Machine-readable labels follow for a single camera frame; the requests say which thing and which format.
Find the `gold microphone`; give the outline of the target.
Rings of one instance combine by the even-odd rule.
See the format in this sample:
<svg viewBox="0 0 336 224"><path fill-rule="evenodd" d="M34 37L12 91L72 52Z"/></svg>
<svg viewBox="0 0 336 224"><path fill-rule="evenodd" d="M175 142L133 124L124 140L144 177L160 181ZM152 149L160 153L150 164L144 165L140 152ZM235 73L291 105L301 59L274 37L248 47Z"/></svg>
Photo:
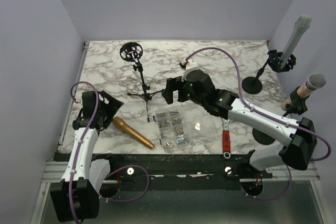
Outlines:
<svg viewBox="0 0 336 224"><path fill-rule="evenodd" d="M145 136L143 136L141 133L139 133L137 130L132 128L130 125L128 125L123 119L119 117L114 117L112 119L112 123L115 127L120 129L122 132L130 136L131 138L135 139L139 143L143 144L145 147L149 149L154 148L154 144L147 139Z"/></svg>

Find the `black tripod microphone stand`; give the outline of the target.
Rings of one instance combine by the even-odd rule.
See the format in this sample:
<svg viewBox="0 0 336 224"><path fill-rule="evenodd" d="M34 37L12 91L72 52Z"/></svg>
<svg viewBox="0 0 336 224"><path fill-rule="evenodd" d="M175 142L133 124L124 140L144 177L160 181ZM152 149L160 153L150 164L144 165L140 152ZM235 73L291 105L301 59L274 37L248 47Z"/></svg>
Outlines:
<svg viewBox="0 0 336 224"><path fill-rule="evenodd" d="M158 94L162 93L164 89L155 91L152 93L148 93L150 90L150 86L145 83L144 75L143 75L143 65L140 62L141 57L143 56L143 48L142 46L137 42L127 42L124 45L122 45L120 51L119 51L120 57L122 60L126 62L132 62L133 63L133 69L135 72L140 73L141 78L141 87L142 87L142 94L136 94L136 93L127 93L127 96L135 96L140 97L145 101L146 104L146 113L147 113L147 121L150 121L149 117L149 109L148 109L148 102L152 100L152 98Z"/></svg>

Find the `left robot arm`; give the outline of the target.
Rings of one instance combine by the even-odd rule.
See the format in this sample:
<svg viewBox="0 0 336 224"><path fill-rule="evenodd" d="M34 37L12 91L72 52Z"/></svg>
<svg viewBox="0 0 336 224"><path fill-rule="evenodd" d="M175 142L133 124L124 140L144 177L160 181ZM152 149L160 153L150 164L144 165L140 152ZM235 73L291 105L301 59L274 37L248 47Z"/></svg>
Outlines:
<svg viewBox="0 0 336 224"><path fill-rule="evenodd" d="M59 222L97 217L99 190L104 179L116 175L107 159L92 160L101 131L111 123L123 102L105 91L82 93L82 109L73 121L74 145L67 168L59 182L50 186L50 196Z"/></svg>

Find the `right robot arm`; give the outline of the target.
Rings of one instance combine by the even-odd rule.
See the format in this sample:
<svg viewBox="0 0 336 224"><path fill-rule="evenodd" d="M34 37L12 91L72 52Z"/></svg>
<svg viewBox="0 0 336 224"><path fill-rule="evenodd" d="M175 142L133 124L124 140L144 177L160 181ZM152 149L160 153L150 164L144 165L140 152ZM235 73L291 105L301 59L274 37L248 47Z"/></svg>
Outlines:
<svg viewBox="0 0 336 224"><path fill-rule="evenodd" d="M210 76L197 69L184 77L168 78L162 93L167 104L173 103L173 92L178 101L192 101L212 116L246 124L278 141L263 150L253 151L241 165L249 178L260 171L283 164L296 170L306 170L317 144L314 124L310 119L296 121L283 118L243 101L237 94L215 88Z"/></svg>

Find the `black round-base clip stand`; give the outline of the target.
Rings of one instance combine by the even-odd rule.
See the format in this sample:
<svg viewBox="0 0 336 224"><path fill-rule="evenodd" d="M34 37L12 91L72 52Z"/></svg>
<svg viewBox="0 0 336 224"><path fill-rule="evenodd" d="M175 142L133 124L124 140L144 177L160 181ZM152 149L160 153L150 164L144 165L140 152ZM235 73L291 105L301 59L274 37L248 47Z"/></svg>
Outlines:
<svg viewBox="0 0 336 224"><path fill-rule="evenodd" d="M309 98L312 91L313 90L309 89L306 84L303 84L292 91L290 96L281 105L281 109L285 111L282 116L286 117L289 114L301 115L305 113L308 110L306 100ZM254 139L259 144L270 145L275 141L274 138L259 130L253 129L252 133Z"/></svg>

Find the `grey microphone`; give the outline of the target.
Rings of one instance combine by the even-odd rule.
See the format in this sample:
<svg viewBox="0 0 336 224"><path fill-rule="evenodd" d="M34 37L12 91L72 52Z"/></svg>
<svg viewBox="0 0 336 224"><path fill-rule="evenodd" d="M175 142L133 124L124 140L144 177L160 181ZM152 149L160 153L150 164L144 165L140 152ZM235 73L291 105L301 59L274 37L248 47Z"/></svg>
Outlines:
<svg viewBox="0 0 336 224"><path fill-rule="evenodd" d="M292 55L294 49L296 48L299 40L302 35L307 31L310 27L312 21L312 17L308 15L301 15L298 20L295 22L295 26L293 28L293 32L281 54L281 66L283 67L289 57Z"/></svg>

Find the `small white paper scrap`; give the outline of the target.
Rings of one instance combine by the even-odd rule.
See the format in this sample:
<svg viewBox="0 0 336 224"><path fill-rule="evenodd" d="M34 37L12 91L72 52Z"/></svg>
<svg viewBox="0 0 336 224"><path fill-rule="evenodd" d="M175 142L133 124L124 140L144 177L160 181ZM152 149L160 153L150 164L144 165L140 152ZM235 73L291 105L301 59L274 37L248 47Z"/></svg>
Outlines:
<svg viewBox="0 0 336 224"><path fill-rule="evenodd" d="M196 130L200 130L201 129L201 126L200 126L200 124L199 123L196 123L196 125L194 126L194 129L196 129Z"/></svg>

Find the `clear plastic screw box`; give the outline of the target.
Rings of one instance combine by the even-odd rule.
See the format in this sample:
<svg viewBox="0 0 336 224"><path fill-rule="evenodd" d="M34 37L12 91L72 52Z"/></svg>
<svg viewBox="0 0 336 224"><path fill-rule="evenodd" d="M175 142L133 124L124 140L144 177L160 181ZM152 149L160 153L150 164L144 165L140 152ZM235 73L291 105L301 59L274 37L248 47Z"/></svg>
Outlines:
<svg viewBox="0 0 336 224"><path fill-rule="evenodd" d="M160 144L165 152L190 146L189 134L184 114L178 107L169 107L155 111L153 117L159 129Z"/></svg>

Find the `red-handled adjustable wrench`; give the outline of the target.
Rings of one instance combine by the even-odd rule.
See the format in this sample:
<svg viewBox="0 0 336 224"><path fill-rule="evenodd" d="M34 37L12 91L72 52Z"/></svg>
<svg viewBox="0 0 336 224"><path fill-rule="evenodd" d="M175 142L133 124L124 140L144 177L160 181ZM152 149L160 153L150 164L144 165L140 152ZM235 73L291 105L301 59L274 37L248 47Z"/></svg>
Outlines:
<svg viewBox="0 0 336 224"><path fill-rule="evenodd" d="M230 146L230 133L229 133L229 120L222 119L222 147L223 156L226 159L231 157L231 146Z"/></svg>

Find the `black round-base shock-mount stand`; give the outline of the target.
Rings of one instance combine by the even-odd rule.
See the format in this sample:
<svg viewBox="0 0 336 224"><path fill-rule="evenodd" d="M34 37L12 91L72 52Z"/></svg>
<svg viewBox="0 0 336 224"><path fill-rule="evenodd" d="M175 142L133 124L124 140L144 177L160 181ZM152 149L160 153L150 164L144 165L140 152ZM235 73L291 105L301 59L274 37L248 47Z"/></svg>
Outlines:
<svg viewBox="0 0 336 224"><path fill-rule="evenodd" d="M288 72L294 68L297 59L291 54L288 58L282 56L282 52L277 50L270 50L267 53L268 58L264 65L257 71L255 76L245 77L242 81L242 89L249 94L259 94L263 89L263 83L260 77L264 74L268 67L267 73L283 73Z"/></svg>

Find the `black front mounting rail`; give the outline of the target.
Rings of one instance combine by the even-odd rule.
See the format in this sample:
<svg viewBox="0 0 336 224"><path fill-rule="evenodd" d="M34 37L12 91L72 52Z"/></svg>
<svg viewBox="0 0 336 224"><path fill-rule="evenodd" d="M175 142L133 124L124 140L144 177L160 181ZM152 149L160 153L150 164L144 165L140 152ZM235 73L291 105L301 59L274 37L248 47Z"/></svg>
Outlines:
<svg viewBox="0 0 336 224"><path fill-rule="evenodd" d="M240 179L271 178L266 171L257 171L248 162L248 154L226 159L221 154L95 154L93 161L107 159L111 171L132 166L134 173L122 170L108 176L103 193L117 188L122 191L239 190Z"/></svg>

